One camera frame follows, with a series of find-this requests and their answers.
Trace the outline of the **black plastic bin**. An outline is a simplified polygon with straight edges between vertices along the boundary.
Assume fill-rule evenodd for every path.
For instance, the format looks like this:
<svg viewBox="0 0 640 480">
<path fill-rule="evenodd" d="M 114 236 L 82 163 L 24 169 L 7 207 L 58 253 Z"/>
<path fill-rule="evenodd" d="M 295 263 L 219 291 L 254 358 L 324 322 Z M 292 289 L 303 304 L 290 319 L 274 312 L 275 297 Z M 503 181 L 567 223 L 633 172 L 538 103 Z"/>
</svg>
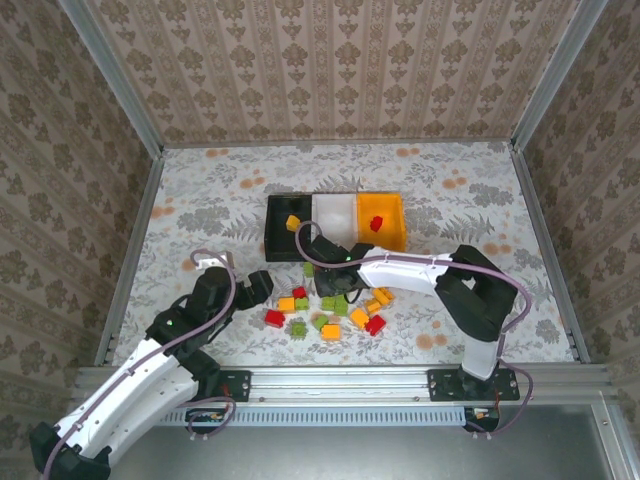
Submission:
<svg viewBox="0 0 640 480">
<path fill-rule="evenodd" d="M 267 199 L 264 247 L 267 262 L 301 262 L 294 233 L 286 222 L 293 215 L 301 222 L 311 219 L 312 196 L 303 194 L 274 194 Z"/>
</svg>

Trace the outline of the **orange plastic bin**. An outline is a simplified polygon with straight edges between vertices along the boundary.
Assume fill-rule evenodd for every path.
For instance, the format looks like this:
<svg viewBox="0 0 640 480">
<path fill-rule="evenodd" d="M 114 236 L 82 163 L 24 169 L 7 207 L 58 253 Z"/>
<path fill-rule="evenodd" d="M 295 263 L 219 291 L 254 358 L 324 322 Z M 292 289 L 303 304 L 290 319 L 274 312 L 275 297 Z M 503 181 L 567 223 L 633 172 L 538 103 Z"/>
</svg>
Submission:
<svg viewBox="0 0 640 480">
<path fill-rule="evenodd" d="M 374 216 L 384 218 L 378 233 L 369 223 Z M 399 193 L 362 192 L 357 194 L 358 240 L 387 250 L 404 252 L 407 229 L 402 196 Z"/>
</svg>

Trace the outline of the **white plastic bin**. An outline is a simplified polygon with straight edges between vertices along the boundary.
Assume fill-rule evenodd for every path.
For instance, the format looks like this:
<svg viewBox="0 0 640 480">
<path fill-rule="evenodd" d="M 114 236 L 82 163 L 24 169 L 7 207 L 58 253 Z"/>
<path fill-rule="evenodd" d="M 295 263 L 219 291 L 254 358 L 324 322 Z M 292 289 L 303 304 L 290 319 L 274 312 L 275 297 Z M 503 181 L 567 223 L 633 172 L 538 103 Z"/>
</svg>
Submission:
<svg viewBox="0 0 640 480">
<path fill-rule="evenodd" d="M 355 193 L 315 193 L 311 220 L 331 242 L 350 250 L 358 242 L 357 195 Z"/>
</svg>

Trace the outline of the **floral patterned table covering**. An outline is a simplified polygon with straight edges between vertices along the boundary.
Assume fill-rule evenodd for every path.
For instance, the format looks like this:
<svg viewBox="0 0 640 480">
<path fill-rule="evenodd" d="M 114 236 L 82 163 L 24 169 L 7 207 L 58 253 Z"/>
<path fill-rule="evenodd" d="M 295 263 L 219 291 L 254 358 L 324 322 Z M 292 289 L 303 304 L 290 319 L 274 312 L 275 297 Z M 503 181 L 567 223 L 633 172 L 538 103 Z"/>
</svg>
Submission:
<svg viewBox="0 0 640 480">
<path fill-rule="evenodd" d="M 267 198 L 289 192 L 397 192 L 403 200 L 407 249 L 442 254 L 478 248 L 526 288 L 515 312 L 522 321 L 506 338 L 514 363 L 570 362 L 565 332 L 510 151 L 503 142 L 346 144 L 173 149 L 151 213 L 113 361 L 121 364 L 155 316 L 191 292 L 198 272 L 192 251 L 232 253 L 246 275 L 267 265 Z M 417 365 L 457 363 L 463 337 L 439 299 L 396 291 L 383 309 L 386 326 L 372 336 L 345 317 L 342 335 L 326 341 L 312 327 L 320 302 L 266 325 L 265 306 L 237 313 L 211 344 L 225 366 Z M 295 339 L 291 328 L 308 327 Z"/>
</svg>

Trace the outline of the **left base connector board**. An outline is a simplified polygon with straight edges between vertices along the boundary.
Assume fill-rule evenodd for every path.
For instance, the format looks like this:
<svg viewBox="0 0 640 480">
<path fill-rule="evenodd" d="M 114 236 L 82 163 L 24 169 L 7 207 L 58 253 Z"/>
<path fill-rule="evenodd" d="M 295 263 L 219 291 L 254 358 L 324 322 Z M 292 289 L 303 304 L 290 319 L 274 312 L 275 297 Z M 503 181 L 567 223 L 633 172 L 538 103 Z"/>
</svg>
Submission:
<svg viewBox="0 0 640 480">
<path fill-rule="evenodd" d="M 229 406 L 215 408 L 194 408 L 186 412 L 187 430 L 196 435 L 211 435 L 221 425 L 233 418 L 233 410 Z"/>
</svg>

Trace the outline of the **base connector board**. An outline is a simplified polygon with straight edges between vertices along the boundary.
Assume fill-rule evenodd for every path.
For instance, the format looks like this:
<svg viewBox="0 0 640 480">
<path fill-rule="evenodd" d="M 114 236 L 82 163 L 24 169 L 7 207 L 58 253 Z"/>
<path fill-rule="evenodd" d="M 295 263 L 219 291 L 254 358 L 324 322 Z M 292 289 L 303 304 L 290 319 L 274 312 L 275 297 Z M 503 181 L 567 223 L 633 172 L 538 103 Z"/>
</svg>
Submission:
<svg viewBox="0 0 640 480">
<path fill-rule="evenodd" d="M 194 408 L 186 412 L 187 430 L 196 435 L 211 435 L 221 425 L 233 418 L 233 410 L 229 406 L 215 408 Z"/>
<path fill-rule="evenodd" d="M 465 407 L 463 428 L 471 433 L 492 433 L 499 425 L 500 415 L 495 407 Z"/>
</svg>

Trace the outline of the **grey metal panel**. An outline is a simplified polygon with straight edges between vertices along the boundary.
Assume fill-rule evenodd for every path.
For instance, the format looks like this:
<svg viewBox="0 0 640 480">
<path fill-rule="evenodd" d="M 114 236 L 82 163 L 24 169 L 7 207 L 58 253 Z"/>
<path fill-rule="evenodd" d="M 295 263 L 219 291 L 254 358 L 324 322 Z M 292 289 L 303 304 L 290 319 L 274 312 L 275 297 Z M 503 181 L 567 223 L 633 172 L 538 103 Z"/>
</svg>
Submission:
<svg viewBox="0 0 640 480">
<path fill-rule="evenodd" d="M 149 431 L 109 480 L 613 480 L 591 412 L 530 407 L 506 432 L 460 427 Z"/>
</svg>

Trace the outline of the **right base connector board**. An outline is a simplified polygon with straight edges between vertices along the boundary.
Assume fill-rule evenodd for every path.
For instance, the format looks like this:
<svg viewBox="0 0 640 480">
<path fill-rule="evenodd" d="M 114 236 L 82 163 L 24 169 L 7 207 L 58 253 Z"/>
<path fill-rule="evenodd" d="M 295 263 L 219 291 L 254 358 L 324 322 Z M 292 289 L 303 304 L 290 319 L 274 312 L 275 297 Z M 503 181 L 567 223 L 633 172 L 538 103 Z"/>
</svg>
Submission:
<svg viewBox="0 0 640 480">
<path fill-rule="evenodd" d="M 492 433 L 499 425 L 500 415 L 495 407 L 465 407 L 463 428 L 471 433 Z"/>
</svg>

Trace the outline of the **aluminium side rail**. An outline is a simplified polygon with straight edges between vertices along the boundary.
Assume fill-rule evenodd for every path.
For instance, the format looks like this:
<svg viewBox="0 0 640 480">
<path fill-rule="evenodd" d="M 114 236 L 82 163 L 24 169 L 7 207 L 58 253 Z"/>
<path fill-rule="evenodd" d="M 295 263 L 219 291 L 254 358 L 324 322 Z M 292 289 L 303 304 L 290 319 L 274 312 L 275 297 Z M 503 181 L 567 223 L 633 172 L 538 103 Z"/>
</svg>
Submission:
<svg viewBox="0 0 640 480">
<path fill-rule="evenodd" d="M 549 230 L 544 218 L 534 183 L 532 181 L 525 157 L 521 150 L 508 143 L 514 170 L 517 175 L 521 192 L 527 206 L 531 224 L 536 235 L 542 259 L 545 264 L 549 283 L 554 294 L 560 318 L 565 325 L 566 336 L 570 340 L 574 358 L 585 364 L 592 362 L 584 336 L 581 332 L 579 320 L 567 288 Z"/>
<path fill-rule="evenodd" d="M 152 161 L 149 177 L 131 231 L 124 262 L 95 355 L 94 365 L 97 367 L 106 365 L 113 359 L 137 272 L 146 231 L 159 190 L 163 168 L 164 158 L 163 155 L 160 155 Z"/>
</svg>

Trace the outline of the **aluminium mounting rail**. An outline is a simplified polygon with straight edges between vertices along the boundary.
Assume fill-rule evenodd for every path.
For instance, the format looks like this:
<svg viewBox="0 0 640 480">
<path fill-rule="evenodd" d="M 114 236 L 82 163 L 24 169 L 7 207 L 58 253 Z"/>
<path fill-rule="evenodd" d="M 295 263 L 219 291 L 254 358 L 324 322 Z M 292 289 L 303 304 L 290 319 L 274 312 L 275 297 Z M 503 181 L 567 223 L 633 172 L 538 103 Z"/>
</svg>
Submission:
<svg viewBox="0 0 640 480">
<path fill-rule="evenodd" d="M 450 365 L 355 367 L 227 367 L 248 370 L 246 405 L 362 406 L 449 402 L 468 404 L 457 395 L 458 375 Z M 616 393 L 607 369 L 580 363 L 531 363 L 502 367 L 494 375 L 489 399 L 518 405 L 588 404 Z"/>
</svg>

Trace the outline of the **thin aluminium cross rail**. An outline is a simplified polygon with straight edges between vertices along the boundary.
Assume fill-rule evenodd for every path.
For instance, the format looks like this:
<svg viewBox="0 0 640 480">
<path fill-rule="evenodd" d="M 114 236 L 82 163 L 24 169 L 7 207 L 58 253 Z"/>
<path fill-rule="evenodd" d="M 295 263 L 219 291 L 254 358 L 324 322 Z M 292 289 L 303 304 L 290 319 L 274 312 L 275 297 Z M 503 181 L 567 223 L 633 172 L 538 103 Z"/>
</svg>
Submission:
<svg viewBox="0 0 640 480">
<path fill-rule="evenodd" d="M 512 145 L 508 138 L 400 138 L 400 139 L 342 139 L 342 140 L 273 140 L 264 142 L 218 142 L 218 143 L 166 143 L 163 150 L 198 149 L 198 148 L 254 148 L 254 147 L 317 147 L 343 145 L 414 145 L 414 144 L 453 144 L 453 143 L 506 143 Z"/>
</svg>

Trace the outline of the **aluminium frame post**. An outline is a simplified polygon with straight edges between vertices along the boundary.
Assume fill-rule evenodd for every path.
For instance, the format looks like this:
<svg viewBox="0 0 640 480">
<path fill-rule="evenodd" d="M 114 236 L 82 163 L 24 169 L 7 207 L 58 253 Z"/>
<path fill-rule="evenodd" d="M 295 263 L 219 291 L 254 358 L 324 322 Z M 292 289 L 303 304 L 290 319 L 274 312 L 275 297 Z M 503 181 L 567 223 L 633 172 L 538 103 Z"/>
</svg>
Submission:
<svg viewBox="0 0 640 480">
<path fill-rule="evenodd" d="M 531 140 L 607 3 L 608 0 L 580 0 L 515 127 L 511 143 L 516 151 L 523 151 Z"/>
<path fill-rule="evenodd" d="M 92 59 L 114 93 L 139 139 L 153 160 L 162 155 L 164 142 L 146 113 L 140 96 L 127 78 L 122 62 L 84 0 L 59 0 Z"/>
</svg>

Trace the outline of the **aluminium corner frame bar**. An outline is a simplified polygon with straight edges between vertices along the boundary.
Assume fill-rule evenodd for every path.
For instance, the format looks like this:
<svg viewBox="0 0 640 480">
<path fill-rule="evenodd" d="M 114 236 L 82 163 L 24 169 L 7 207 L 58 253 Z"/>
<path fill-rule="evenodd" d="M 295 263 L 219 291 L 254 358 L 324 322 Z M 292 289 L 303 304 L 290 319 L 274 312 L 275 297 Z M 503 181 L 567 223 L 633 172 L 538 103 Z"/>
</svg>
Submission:
<svg viewBox="0 0 640 480">
<path fill-rule="evenodd" d="M 640 480 L 640 457 L 615 402 L 601 399 L 592 405 L 597 431 L 614 480 Z"/>
</svg>

